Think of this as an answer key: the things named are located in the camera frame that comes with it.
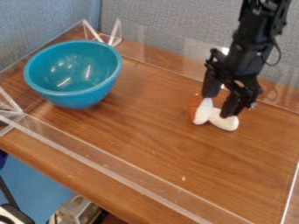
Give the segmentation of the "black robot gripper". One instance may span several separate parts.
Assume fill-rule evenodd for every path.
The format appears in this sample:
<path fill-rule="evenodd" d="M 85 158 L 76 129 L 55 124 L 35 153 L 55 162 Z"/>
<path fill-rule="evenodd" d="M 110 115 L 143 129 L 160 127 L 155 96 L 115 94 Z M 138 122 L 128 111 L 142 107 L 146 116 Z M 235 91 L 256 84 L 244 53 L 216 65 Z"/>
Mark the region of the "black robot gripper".
<path fill-rule="evenodd" d="M 242 39 L 234 39 L 228 54 L 218 48 L 210 50 L 202 96 L 204 98 L 216 97 L 220 86 L 226 85 L 230 95 L 222 106 L 222 118 L 238 116 L 244 108 L 250 109 L 254 106 L 262 94 L 258 75 L 267 63 L 274 45 L 272 41 L 246 43 Z"/>

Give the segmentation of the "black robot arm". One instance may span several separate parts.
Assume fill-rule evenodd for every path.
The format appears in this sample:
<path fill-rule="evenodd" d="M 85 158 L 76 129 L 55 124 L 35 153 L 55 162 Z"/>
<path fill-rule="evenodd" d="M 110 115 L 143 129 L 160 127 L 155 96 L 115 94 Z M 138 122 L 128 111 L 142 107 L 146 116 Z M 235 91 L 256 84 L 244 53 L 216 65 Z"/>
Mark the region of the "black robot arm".
<path fill-rule="evenodd" d="M 206 60 L 207 72 L 202 87 L 202 96 L 218 96 L 220 86 L 230 91 L 219 116 L 238 116 L 244 108 L 251 108 L 263 93 L 258 75 L 264 65 L 275 66 L 267 59 L 274 48 L 282 53 L 276 36 L 283 33 L 291 0 L 243 0 L 239 25 L 232 35 L 228 54 L 210 49 Z"/>

